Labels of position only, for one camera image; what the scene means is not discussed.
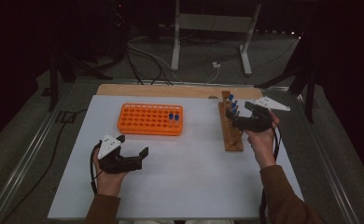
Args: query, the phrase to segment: white tabletop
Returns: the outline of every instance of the white tabletop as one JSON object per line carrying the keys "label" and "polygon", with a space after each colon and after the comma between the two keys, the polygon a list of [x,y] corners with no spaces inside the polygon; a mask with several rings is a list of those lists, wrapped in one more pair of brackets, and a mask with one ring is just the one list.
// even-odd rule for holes
{"label": "white tabletop", "polygon": [[[119,112],[124,103],[172,104],[184,107],[180,136],[126,135],[121,155],[137,156],[149,147],[143,169],[129,172],[121,192],[119,219],[237,219],[258,217],[262,185],[259,166],[243,135],[245,150],[224,149],[218,100],[166,97],[93,96],[65,168],[48,218],[81,219],[93,193],[89,159],[106,133],[120,135]],[[240,108],[244,100],[239,99]],[[242,115],[249,111],[241,109]],[[280,147],[282,165],[296,194],[301,190]]]}

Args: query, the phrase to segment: human hand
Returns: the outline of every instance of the human hand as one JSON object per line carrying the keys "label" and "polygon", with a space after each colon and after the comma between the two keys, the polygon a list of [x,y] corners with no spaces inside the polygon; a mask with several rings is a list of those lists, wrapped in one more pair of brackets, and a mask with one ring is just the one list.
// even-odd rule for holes
{"label": "human hand", "polygon": [[118,197],[121,182],[123,181],[124,176],[128,173],[121,174],[108,174],[105,171],[102,172],[100,169],[100,164],[98,162],[98,152],[100,148],[95,149],[93,161],[95,165],[95,171],[97,172],[97,193],[108,195],[112,197]]}
{"label": "human hand", "polygon": [[[273,118],[273,127],[276,128],[280,119],[270,111]],[[273,130],[268,129],[261,133],[254,133],[252,131],[245,131],[248,134],[248,142],[251,144],[255,152],[255,159],[259,164],[260,169],[268,166],[275,165],[275,158],[273,156]]]}

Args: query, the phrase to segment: dark floor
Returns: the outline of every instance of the dark floor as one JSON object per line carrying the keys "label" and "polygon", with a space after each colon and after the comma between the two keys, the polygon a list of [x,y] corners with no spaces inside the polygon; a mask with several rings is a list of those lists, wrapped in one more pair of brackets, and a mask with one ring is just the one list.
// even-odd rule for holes
{"label": "dark floor", "polygon": [[[190,40],[202,41],[194,44],[186,38],[181,39],[183,46],[177,72],[172,73],[165,63],[160,60],[158,62],[166,77],[174,84],[251,86],[280,75],[299,42],[299,39],[292,35],[254,35],[248,49],[254,72],[251,77],[247,77],[243,74],[238,53],[238,46],[244,42],[245,37],[231,35],[224,41],[217,41],[217,38],[225,37],[227,36],[224,34],[215,36],[214,39],[205,39],[203,43],[202,39],[194,39],[194,36],[191,36]],[[135,35],[130,44],[130,48],[148,52],[168,64],[171,63],[173,49],[171,37],[161,37],[156,42]],[[133,53],[131,51],[130,56],[136,70],[145,76],[140,78],[150,83],[160,71],[158,66]],[[218,74],[212,67],[212,62],[220,63]],[[87,109],[91,97],[102,83],[136,84],[132,69],[125,61],[104,71],[105,75],[114,78],[109,82],[78,72],[79,78],[75,83],[61,81],[61,95],[64,98],[61,98],[59,107],[54,113]],[[287,87],[291,81],[292,79],[285,80],[277,86]],[[28,165],[26,173],[21,174],[23,179],[19,180],[20,187],[10,193],[8,197],[10,201],[3,206],[6,211],[0,211],[0,215],[9,214],[44,173],[63,126],[49,118],[57,114],[48,112],[49,99],[41,96],[42,90],[49,86],[49,72],[40,76],[38,83],[40,87],[37,93],[0,133],[0,193],[24,152],[32,147],[31,143],[38,144],[37,154],[32,155],[35,159]],[[155,84],[164,82],[159,79]],[[273,88],[265,94],[292,108],[290,113],[279,112],[277,115],[282,120],[284,144],[305,201],[317,210],[327,223],[364,223],[364,168],[322,89],[319,86],[315,87],[313,109],[315,124],[307,123],[305,117],[297,112],[302,107],[299,96],[286,93],[285,88]],[[82,222],[49,220],[47,214],[83,119],[84,114],[80,114],[74,123],[65,125],[49,172],[11,214],[7,223]],[[51,120],[50,126],[46,129],[43,139],[35,141],[33,139],[44,120]],[[258,223],[256,220],[240,220],[240,222]]]}

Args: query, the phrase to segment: wooden stand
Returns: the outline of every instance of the wooden stand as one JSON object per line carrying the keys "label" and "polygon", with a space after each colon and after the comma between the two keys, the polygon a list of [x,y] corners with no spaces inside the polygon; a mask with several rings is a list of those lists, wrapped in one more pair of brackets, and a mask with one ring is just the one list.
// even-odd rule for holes
{"label": "wooden stand", "polygon": [[242,132],[238,128],[232,127],[231,120],[226,118],[225,115],[226,109],[231,108],[231,104],[228,101],[230,95],[231,93],[229,91],[222,91],[222,102],[218,103],[225,150],[244,151],[243,141],[241,140]]}

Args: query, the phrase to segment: brown sleeve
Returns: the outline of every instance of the brown sleeve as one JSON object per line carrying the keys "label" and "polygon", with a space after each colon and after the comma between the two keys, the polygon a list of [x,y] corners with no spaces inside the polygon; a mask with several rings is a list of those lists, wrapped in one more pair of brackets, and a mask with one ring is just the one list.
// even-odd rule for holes
{"label": "brown sleeve", "polygon": [[85,223],[112,223],[116,222],[120,198],[96,194],[92,200],[90,210],[86,215]]}
{"label": "brown sleeve", "polygon": [[272,224],[323,223],[317,212],[296,196],[281,166],[266,167],[260,176]]}

